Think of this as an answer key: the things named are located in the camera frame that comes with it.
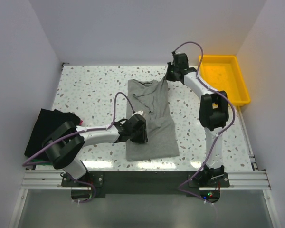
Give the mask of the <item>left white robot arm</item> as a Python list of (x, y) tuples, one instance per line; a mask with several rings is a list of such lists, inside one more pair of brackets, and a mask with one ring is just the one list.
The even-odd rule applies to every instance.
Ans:
[(87, 128), (65, 122), (43, 141), (42, 147), (54, 169), (63, 169), (77, 186), (85, 186), (89, 181), (88, 170), (77, 158), (82, 148), (126, 141), (147, 143), (146, 126), (143, 111), (137, 111), (130, 118), (109, 126)]

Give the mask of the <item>grey t shirt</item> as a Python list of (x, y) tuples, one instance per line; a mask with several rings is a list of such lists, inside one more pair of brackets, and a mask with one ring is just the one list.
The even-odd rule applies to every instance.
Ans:
[(147, 143), (126, 142), (129, 162), (179, 156), (175, 123), (168, 104), (168, 83), (165, 80), (128, 81), (128, 98), (136, 111), (143, 111)]

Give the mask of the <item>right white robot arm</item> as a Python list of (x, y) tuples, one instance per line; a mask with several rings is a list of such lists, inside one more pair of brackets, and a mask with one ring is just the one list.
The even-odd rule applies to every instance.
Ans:
[(229, 119), (228, 102), (222, 96), (225, 91), (211, 87), (193, 67), (189, 67), (185, 53), (172, 52), (173, 61), (168, 63), (165, 80), (180, 81), (200, 98), (199, 121), (206, 134), (206, 159), (202, 168), (202, 181), (212, 187), (225, 172), (222, 159), (222, 136), (220, 132)]

